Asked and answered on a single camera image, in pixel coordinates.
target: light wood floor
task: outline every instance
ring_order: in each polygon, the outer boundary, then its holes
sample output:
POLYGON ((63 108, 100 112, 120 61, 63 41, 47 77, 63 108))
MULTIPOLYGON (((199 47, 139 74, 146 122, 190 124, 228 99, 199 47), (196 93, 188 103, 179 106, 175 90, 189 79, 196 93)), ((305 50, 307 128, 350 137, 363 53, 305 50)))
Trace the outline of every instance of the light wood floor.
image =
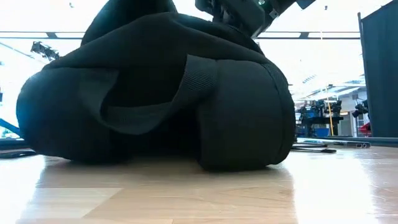
POLYGON ((0 161, 1 224, 398 223, 398 149, 293 152, 256 172, 195 161, 0 161))

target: red object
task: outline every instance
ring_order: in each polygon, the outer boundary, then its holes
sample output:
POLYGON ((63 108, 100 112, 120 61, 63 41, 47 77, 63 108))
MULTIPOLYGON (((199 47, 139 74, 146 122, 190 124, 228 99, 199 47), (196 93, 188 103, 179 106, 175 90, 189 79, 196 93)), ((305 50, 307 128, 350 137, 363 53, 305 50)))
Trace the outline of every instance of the red object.
POLYGON ((370 136, 370 135, 372 134, 372 131, 371 131, 371 123, 368 122, 367 124, 361 126, 358 130, 359 130, 361 133, 363 133, 365 136, 370 136))

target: ceiling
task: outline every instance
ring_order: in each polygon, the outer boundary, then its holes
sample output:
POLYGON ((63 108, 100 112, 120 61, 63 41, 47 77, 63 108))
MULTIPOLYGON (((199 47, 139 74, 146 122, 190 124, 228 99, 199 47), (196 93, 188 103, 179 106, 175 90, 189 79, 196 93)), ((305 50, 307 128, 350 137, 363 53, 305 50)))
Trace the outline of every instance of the ceiling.
MULTIPOLYGON (((46 38, 46 32, 79 32, 57 34, 81 37, 92 19, 107 0, 3 0, 0 8, 0 43, 15 49, 21 57, 30 57, 40 63, 42 58, 30 53, 33 39, 4 38, 10 35, 29 35, 46 38), (15 34, 9 32, 41 32, 15 34)), ((358 32, 357 13, 363 17, 391 0, 317 0, 306 10, 296 4, 280 16, 268 31, 271 32, 358 32)), ((180 13, 210 20, 211 16, 195 8, 195 0, 174 0, 180 13)), ((338 37, 346 34, 335 33, 338 37)), ((79 39, 43 39, 65 55, 80 45, 79 39)), ((285 73, 296 98, 312 95, 328 84, 362 83, 363 61, 359 40, 280 40, 262 39, 259 42, 265 55, 285 73)))

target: black bag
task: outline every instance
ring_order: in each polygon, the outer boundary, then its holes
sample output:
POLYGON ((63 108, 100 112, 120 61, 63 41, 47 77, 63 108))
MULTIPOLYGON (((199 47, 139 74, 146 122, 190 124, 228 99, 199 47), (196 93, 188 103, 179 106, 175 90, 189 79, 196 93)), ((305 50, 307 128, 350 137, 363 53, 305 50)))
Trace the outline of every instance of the black bag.
POLYGON ((176 150, 208 170, 278 164, 295 127, 287 81, 256 43, 171 12, 46 65, 23 86, 17 117, 39 154, 116 162, 176 150))

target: bag handle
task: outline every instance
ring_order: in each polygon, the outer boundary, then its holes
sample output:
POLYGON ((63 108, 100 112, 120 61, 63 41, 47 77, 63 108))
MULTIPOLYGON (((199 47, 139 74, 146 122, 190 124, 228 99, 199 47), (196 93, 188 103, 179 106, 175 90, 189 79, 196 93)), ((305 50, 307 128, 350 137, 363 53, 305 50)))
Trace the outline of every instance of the bag handle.
POLYGON ((124 134, 144 134, 156 128, 180 109, 207 97, 216 86, 216 61, 187 55, 185 72, 172 101, 133 108, 108 106, 101 114, 105 96, 116 83, 117 75, 88 74, 81 82, 80 94, 85 106, 109 129, 124 134))

